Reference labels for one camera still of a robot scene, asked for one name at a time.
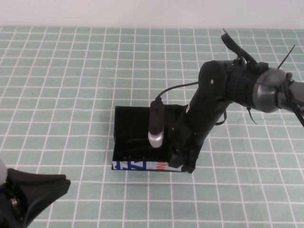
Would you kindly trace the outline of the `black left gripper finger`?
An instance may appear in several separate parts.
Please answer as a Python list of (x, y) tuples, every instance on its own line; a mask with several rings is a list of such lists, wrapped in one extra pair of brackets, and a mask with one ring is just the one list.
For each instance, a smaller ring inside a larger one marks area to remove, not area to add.
[(43, 180), (21, 184), (19, 202), (23, 209), (23, 224), (30, 225), (47, 207), (67, 194), (71, 181), (68, 179)]
[(12, 168), (8, 169), (6, 183), (10, 185), (38, 185), (53, 183), (55, 181), (67, 180), (64, 174), (35, 174), (18, 171)]

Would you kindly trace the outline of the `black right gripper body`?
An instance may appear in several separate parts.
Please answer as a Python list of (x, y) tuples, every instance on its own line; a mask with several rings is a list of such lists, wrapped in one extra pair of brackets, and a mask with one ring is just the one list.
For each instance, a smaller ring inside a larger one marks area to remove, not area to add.
[(171, 153), (184, 157), (187, 151), (199, 151), (204, 139), (202, 111), (189, 105), (166, 104), (165, 123), (169, 128), (169, 159)]

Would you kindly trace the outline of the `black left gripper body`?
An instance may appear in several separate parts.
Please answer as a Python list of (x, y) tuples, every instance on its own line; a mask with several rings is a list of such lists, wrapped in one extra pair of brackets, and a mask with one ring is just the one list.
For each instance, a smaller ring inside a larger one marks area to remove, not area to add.
[(18, 182), (8, 180), (0, 186), (0, 227), (24, 228), (24, 209), (19, 205)]

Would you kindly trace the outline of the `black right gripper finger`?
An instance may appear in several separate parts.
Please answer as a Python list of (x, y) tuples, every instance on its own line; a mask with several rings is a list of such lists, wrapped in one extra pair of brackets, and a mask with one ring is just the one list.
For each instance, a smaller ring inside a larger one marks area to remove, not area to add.
[(199, 156), (199, 151), (187, 151), (184, 155), (183, 166), (181, 168), (182, 172), (193, 173), (196, 168), (196, 161)]
[(169, 166), (173, 168), (179, 168), (183, 165), (183, 156), (176, 153), (171, 153), (169, 159)]

